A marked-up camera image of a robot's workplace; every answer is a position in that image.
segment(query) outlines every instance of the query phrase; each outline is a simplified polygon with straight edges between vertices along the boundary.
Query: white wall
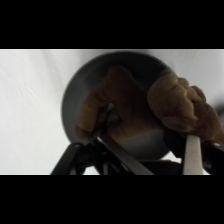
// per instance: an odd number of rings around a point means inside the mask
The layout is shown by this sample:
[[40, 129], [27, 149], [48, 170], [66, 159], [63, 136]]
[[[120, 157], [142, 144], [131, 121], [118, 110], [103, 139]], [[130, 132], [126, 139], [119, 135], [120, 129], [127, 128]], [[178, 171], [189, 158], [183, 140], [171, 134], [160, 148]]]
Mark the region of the white wall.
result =
[[[63, 91], [76, 70], [104, 50], [0, 50], [0, 174], [50, 174], [69, 144]], [[224, 103], [224, 50], [136, 50], [167, 63]]]

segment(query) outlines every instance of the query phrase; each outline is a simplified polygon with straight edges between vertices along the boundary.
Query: frying pan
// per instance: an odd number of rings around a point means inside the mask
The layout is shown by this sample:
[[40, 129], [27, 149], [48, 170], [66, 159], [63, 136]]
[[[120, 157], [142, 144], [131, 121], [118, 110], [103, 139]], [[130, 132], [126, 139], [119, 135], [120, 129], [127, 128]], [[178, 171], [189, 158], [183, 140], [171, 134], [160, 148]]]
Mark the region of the frying pan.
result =
[[[156, 81], [162, 70], [168, 68], [159, 59], [136, 52], [104, 54], [83, 65], [72, 77], [62, 100], [62, 123], [70, 142], [87, 143], [76, 136], [75, 125], [86, 97], [98, 86], [107, 74], [108, 68], [113, 65], [121, 65], [128, 69], [145, 90]], [[169, 152], [163, 143], [163, 131], [131, 138], [122, 142], [121, 146], [139, 160], [161, 159]]]

